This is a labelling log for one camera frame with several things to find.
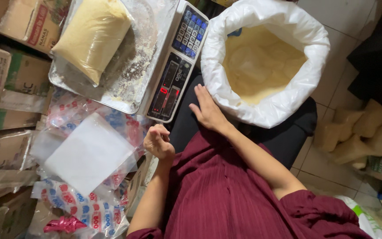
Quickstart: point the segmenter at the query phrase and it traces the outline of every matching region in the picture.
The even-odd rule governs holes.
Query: blue button
[[[178,41],[178,40],[175,40],[175,41],[173,42],[173,46],[176,47],[176,48],[179,48],[179,47],[181,46],[181,42]]]

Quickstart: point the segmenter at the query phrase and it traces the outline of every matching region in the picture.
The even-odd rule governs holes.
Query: red plastic strap
[[[44,232],[50,231],[65,231],[66,233],[75,232],[76,229],[84,228],[86,225],[78,220],[76,217],[61,216],[60,220],[51,220],[45,227]]]

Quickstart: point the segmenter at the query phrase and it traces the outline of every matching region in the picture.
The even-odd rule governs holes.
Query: white plastic sack liner
[[[227,35],[241,27],[261,24],[303,51],[307,61],[283,91],[254,105],[245,103],[231,90],[222,63]],[[240,0],[209,22],[201,55],[204,84],[221,109],[242,122],[272,128],[297,111],[315,90],[329,49],[324,26],[296,4],[279,0]]]

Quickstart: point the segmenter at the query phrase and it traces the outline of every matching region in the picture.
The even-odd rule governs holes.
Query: digital weighing scale
[[[138,114],[169,123],[207,36],[209,19],[185,0],[180,0],[165,42],[163,71],[155,73]]]
[[[54,54],[52,84],[126,114],[170,122],[207,35],[208,18],[185,0],[121,0],[133,21],[93,87]],[[72,0],[62,33],[82,0]]]

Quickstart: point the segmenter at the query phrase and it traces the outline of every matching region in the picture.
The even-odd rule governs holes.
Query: white tile floor
[[[327,65],[312,94],[318,120],[332,120],[337,107],[360,109],[363,102],[347,90],[358,71],[346,57],[372,34],[382,14],[382,0],[299,0],[298,5],[325,25],[331,43]],[[376,195],[381,181],[332,163],[312,146],[312,140],[306,140],[291,170],[308,189],[379,206]]]

